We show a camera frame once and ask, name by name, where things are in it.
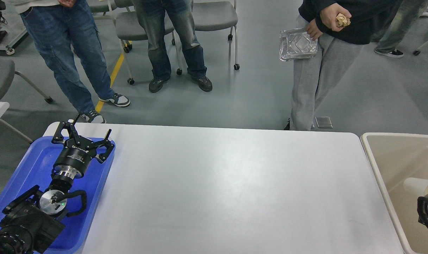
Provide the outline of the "wheeled robot base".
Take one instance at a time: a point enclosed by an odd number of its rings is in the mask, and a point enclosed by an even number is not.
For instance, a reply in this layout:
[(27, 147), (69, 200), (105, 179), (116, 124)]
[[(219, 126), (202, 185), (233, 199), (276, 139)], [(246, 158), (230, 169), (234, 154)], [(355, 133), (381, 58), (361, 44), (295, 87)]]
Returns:
[(9, 55), (15, 53), (16, 45), (27, 35), (21, 17), (15, 9), (0, 0), (0, 50)]

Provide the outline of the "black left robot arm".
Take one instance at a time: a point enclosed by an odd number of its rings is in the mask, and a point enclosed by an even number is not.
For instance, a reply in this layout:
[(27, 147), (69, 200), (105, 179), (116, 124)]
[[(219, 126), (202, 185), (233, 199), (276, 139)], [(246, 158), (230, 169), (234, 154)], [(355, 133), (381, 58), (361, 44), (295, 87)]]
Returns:
[(59, 122), (32, 143), (0, 196), (0, 254), (81, 246), (114, 159), (110, 134), (84, 137), (75, 122)]

